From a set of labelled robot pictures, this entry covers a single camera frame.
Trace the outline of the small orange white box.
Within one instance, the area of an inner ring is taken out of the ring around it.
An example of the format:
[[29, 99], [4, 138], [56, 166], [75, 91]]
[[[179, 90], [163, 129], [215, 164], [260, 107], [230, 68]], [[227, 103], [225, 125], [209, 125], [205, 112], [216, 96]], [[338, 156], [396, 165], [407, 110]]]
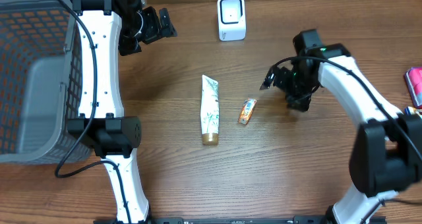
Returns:
[[242, 110], [239, 115], [238, 123], [242, 125], [246, 125], [249, 122], [251, 115], [253, 114], [253, 110], [255, 108], [256, 103], [257, 103], [257, 100], [253, 98], [248, 98], [245, 100]]

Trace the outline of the white gold-capped tube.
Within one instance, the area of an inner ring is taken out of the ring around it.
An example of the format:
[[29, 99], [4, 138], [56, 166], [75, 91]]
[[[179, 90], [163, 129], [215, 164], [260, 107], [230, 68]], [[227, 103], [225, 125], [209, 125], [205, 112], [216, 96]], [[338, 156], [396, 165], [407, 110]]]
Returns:
[[216, 80], [202, 75], [200, 122], [204, 145], [217, 145], [219, 141], [220, 105], [218, 86]]

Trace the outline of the beige snack packet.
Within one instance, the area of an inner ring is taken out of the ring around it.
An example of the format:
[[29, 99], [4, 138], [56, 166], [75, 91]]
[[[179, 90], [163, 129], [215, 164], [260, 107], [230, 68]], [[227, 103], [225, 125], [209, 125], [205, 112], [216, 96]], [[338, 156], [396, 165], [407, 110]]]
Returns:
[[404, 109], [404, 112], [406, 115], [418, 115], [419, 117], [422, 117], [422, 109], [417, 109], [414, 107], [406, 107]]

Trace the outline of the pink purple pad pack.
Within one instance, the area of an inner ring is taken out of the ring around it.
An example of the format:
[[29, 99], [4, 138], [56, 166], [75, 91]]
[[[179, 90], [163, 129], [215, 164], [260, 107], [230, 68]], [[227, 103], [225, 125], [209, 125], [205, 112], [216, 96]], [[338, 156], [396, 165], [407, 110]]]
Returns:
[[404, 74], [413, 106], [421, 108], [421, 67], [412, 67]]

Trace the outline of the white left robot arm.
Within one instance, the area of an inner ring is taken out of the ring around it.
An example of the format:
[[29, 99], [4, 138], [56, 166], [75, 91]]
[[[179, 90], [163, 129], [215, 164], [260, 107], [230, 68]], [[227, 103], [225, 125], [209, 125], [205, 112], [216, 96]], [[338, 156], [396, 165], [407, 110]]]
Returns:
[[112, 223], [152, 223], [137, 163], [138, 117], [125, 116], [118, 57], [141, 51], [142, 43], [177, 36], [166, 8], [145, 0], [71, 0], [82, 56], [82, 97], [67, 129], [91, 147], [109, 175], [117, 204]]

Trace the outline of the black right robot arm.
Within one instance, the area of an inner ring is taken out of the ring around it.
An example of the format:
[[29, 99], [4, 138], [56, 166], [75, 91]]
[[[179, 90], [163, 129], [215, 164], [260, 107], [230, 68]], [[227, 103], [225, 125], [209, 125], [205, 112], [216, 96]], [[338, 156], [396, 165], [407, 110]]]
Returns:
[[244, 42], [219, 43], [194, 6], [168, 45], [172, 77], [157, 129], [169, 149], [158, 169], [157, 213], [189, 217], [284, 217], [321, 213], [346, 190], [355, 126], [384, 115], [352, 77], [324, 89], [306, 113], [278, 90], [259, 92], [268, 67], [293, 55], [298, 10], [251, 12]]

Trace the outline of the white barcode scanner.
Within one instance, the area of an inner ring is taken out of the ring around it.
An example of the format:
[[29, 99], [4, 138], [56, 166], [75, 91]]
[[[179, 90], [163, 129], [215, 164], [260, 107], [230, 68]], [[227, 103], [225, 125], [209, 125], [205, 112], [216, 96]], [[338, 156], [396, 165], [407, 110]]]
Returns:
[[245, 0], [218, 0], [218, 35], [223, 42], [244, 40], [246, 36]]

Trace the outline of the grey plastic shopping basket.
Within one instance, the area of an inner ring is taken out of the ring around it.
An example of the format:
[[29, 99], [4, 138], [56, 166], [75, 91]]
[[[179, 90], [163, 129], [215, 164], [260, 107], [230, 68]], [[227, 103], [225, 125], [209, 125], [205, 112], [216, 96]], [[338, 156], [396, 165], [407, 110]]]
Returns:
[[1, 162], [59, 163], [81, 95], [75, 19], [57, 0], [1, 0]]

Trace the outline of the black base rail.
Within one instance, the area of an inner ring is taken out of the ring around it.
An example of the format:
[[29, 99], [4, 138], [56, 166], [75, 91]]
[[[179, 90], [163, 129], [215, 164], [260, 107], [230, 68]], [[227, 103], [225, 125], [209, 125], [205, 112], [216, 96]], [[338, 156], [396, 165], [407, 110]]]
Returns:
[[155, 224], [320, 224], [323, 216], [298, 215], [289, 219], [182, 219], [181, 217], [155, 218]]

